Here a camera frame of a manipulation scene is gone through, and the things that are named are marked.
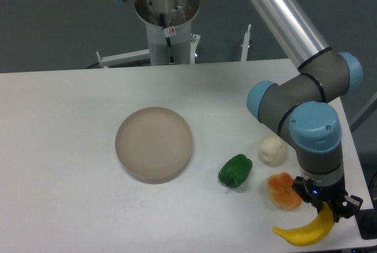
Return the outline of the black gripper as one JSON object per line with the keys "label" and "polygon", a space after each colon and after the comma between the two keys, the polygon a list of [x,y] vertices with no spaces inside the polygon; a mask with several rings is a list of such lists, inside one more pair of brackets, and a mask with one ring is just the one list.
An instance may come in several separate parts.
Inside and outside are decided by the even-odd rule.
{"label": "black gripper", "polygon": [[341,218],[349,219],[356,215],[362,206],[360,197],[348,195],[344,176],[329,186],[315,185],[313,180],[305,180],[301,176],[297,176],[293,182],[293,189],[302,201],[310,203],[316,208],[317,214],[323,209],[323,204],[327,203],[335,223],[338,223]]}

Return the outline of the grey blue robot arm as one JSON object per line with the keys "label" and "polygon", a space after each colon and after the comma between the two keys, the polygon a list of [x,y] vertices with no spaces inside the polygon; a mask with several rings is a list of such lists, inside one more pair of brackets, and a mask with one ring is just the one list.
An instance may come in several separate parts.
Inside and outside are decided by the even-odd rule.
{"label": "grey blue robot arm", "polygon": [[[247,108],[296,151],[301,174],[293,182],[300,198],[321,210],[330,207],[335,221],[356,215],[362,199],[345,189],[342,128],[329,103],[362,80],[357,58],[335,53],[295,0],[250,0],[298,76],[278,85],[256,84]],[[147,34],[152,65],[194,62],[192,34],[186,25],[199,10],[199,0],[135,0]]]}

